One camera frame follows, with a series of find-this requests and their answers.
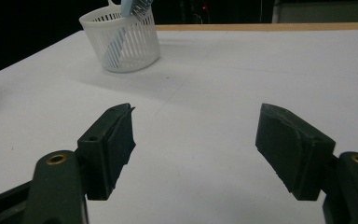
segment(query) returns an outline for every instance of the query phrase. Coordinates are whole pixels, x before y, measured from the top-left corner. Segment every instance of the white table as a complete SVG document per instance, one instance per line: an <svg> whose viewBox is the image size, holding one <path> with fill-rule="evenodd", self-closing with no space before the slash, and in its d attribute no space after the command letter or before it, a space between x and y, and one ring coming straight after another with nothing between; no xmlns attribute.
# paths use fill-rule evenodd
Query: white table
<svg viewBox="0 0 358 224"><path fill-rule="evenodd" d="M0 193L110 106L131 103L136 148L90 223L324 223L256 150L262 103L358 151L358 30L158 31L160 59L104 71L79 32L0 71Z"/></svg>

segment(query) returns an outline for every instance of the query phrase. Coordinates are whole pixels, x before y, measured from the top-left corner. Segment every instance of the white plastic basket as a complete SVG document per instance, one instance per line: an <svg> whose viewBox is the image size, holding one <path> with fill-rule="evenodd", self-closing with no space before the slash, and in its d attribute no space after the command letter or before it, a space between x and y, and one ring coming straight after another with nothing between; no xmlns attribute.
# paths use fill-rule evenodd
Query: white plastic basket
<svg viewBox="0 0 358 224"><path fill-rule="evenodd" d="M102 66L111 72L126 73L158 59L159 43L151 9L139 21L133 15L121 18L121 7L108 2L108 7L79 19Z"/></svg>

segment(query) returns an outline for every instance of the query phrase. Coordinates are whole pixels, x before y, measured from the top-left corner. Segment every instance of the basket handle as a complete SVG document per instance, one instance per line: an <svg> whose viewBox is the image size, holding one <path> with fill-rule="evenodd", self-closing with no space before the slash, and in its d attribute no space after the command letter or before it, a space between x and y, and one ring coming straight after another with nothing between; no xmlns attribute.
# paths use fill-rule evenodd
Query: basket handle
<svg viewBox="0 0 358 224"><path fill-rule="evenodd" d="M117 5L112 2L112 0L107 0L107 4L109 5L109 7L117 7Z"/></svg>

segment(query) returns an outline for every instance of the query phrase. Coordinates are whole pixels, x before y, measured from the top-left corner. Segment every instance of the table edge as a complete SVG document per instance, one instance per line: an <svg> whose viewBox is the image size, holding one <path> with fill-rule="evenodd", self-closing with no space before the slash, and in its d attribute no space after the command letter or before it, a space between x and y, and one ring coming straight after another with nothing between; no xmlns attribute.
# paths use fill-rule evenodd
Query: table edge
<svg viewBox="0 0 358 224"><path fill-rule="evenodd" d="M158 31L336 31L358 30L358 22L156 25Z"/></svg>

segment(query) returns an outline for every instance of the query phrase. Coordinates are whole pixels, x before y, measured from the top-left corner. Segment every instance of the mesh basket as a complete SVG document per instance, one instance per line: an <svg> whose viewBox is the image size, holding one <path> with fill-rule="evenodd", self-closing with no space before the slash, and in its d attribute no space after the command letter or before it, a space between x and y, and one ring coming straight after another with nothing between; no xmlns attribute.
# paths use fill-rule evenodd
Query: mesh basket
<svg viewBox="0 0 358 224"><path fill-rule="evenodd" d="M111 72L126 73L158 59L159 44L151 9L139 21L133 15L121 18L121 7L108 2L108 7L79 19L102 66Z"/></svg>

